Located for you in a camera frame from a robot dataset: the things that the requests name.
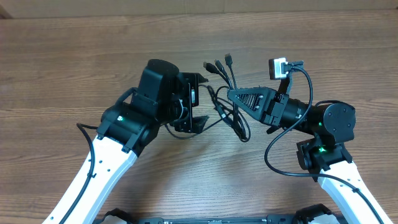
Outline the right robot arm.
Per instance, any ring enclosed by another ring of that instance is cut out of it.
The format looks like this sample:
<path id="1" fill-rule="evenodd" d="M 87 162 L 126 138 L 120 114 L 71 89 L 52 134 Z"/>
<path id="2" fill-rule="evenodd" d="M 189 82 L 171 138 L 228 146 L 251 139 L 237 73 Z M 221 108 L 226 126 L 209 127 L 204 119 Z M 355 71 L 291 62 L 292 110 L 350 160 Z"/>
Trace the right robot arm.
<path id="1" fill-rule="evenodd" d="M 312 135 L 297 143 L 302 173 L 278 174 L 311 177 L 336 203 L 348 223 L 390 223 L 391 219 L 363 182 L 345 143 L 354 139 L 355 108 L 336 100 L 304 103 L 289 96 L 289 88 L 239 88 L 228 99 L 248 115 L 270 128 L 271 134 L 295 129 Z"/>

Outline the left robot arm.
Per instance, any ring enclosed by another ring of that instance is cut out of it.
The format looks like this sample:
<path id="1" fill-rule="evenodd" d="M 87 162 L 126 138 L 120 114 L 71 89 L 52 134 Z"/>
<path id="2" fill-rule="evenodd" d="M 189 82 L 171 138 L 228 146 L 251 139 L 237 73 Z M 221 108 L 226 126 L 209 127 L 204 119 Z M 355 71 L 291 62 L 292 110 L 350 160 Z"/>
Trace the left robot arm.
<path id="1" fill-rule="evenodd" d="M 92 223 L 120 178 L 165 124 L 199 134 L 207 116 L 193 117 L 198 87 L 207 79 L 181 72 L 177 66 L 151 59 L 139 85 L 124 92 L 106 109 L 91 139 L 87 125 L 78 124 L 90 152 L 45 223 Z"/>

